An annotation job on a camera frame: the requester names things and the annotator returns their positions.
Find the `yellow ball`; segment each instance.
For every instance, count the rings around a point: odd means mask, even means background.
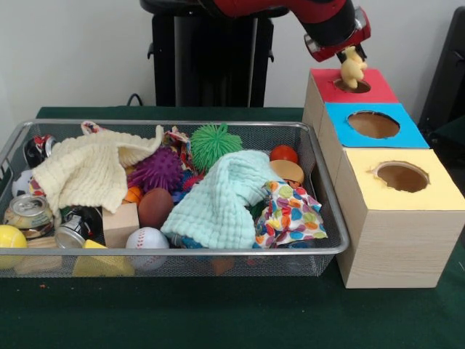
[[[0,225],[0,249],[24,249],[28,242],[21,230],[11,225]],[[0,256],[0,269],[10,269],[23,260],[22,256]]]

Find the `cream knit towel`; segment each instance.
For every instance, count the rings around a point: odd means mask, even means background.
[[[128,191],[124,167],[152,155],[162,139],[163,127],[157,126],[152,139],[105,130],[56,144],[33,170],[55,225],[61,223],[60,209],[67,206],[102,206],[115,213]]]

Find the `purple spiky ball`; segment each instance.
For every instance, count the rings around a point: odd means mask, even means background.
[[[163,188],[170,193],[182,179],[182,163],[171,148],[159,148],[154,154],[142,160],[128,176],[128,186],[139,186],[144,193],[154,188]]]

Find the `soda can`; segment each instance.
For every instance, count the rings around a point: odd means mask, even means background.
[[[86,240],[103,242],[102,213],[95,207],[73,207],[55,230],[55,241],[62,249],[79,249]]]
[[[24,159],[29,167],[33,169],[52,155],[52,148],[57,143],[52,135],[35,136],[24,144]]]
[[[27,239],[40,238],[52,231],[53,214],[44,197],[25,194],[10,201],[4,224],[18,228]]]

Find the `red lid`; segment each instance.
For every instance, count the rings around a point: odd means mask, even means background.
[[[342,91],[335,81],[341,78],[339,69],[312,69],[312,75],[320,90],[323,102],[327,103],[399,103],[389,84],[377,69],[364,71],[364,82],[371,87],[364,93]]]

